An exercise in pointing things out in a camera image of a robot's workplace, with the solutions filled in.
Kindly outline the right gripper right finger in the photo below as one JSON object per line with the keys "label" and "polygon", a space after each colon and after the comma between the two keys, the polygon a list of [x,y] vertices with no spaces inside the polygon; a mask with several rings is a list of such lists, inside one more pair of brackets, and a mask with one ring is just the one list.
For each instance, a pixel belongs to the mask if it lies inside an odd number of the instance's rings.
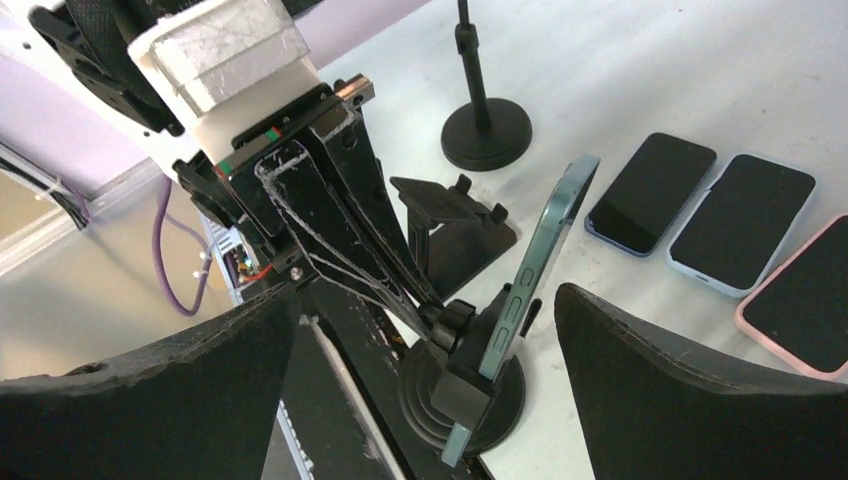
{"label": "right gripper right finger", "polygon": [[843,479],[847,388],[751,363],[565,283],[555,324],[599,479]]}

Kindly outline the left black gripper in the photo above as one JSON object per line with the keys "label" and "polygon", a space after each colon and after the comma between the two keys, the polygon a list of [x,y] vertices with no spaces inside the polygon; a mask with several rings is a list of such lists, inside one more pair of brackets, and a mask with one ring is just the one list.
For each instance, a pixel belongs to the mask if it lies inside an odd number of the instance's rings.
{"label": "left black gripper", "polygon": [[361,107],[373,96],[363,75],[321,84],[238,134],[223,159],[199,152],[173,169],[199,210],[263,262],[307,258],[423,336],[412,298],[443,302],[412,258],[368,137]]}

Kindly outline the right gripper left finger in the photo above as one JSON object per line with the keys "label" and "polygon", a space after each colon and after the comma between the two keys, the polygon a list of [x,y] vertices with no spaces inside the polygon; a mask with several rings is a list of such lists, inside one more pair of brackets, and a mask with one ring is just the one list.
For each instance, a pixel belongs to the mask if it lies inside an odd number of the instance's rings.
{"label": "right gripper left finger", "polygon": [[5,479],[258,479],[299,303],[277,287],[154,343],[1,384]]}

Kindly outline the black round-base phone stand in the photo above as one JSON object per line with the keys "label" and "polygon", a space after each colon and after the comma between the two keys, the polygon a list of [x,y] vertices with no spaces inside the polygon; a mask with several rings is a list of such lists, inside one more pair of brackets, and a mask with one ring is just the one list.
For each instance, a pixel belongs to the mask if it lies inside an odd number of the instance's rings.
{"label": "black round-base phone stand", "polygon": [[459,1],[455,41],[462,59],[470,101],[455,110],[441,132],[442,151],[463,170],[487,172],[519,159],[533,137],[531,119],[517,103],[489,98],[485,91],[479,37],[466,1]]}

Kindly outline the pink phone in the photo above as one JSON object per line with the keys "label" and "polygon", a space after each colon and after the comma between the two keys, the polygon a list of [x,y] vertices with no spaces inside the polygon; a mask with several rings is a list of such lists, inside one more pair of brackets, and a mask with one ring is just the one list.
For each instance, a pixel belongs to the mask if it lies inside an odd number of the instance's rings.
{"label": "pink phone", "polygon": [[847,215],[829,221],[737,307],[739,330],[801,374],[847,372]]}

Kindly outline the light blue phone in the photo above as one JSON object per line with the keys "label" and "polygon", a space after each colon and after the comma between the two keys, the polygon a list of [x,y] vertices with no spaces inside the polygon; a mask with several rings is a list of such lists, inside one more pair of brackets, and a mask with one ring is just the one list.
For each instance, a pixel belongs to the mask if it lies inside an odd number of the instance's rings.
{"label": "light blue phone", "polygon": [[735,155],[673,236],[668,264],[733,298],[753,292],[806,210],[816,177],[785,162]]}

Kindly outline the black gooseneck phone stand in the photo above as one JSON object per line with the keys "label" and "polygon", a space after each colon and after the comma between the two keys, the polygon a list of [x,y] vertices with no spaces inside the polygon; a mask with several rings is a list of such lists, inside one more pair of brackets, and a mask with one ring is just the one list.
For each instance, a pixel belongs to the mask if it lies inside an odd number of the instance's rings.
{"label": "black gooseneck phone stand", "polygon": [[497,380],[479,374],[510,289],[505,284],[480,312],[463,300],[419,308],[432,328],[402,360],[398,395],[413,432],[439,452],[455,425],[471,431],[465,458],[489,451],[510,435],[523,413],[526,383],[518,357],[504,365]]}

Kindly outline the teal phone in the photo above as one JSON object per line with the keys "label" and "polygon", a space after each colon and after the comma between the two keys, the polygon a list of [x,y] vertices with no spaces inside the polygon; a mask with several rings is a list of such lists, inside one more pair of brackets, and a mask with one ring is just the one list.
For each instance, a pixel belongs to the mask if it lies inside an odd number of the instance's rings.
{"label": "teal phone", "polygon": [[584,154],[564,171],[528,243],[506,295],[479,365],[467,367],[450,360],[436,385],[432,404],[454,421],[441,461],[454,467],[462,459],[475,429],[485,418],[504,366],[513,358],[516,337],[526,324],[537,287],[560,239],[574,221],[600,163]]}

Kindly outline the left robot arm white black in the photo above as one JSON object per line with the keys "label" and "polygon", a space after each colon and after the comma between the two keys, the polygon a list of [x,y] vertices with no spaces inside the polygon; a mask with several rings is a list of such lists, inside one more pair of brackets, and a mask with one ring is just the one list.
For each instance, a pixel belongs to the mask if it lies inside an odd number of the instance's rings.
{"label": "left robot arm white black", "polygon": [[441,300],[410,252],[363,105],[322,82],[281,1],[63,1],[25,16],[71,76],[147,131],[192,136],[168,171],[281,273],[303,268],[426,335]]}

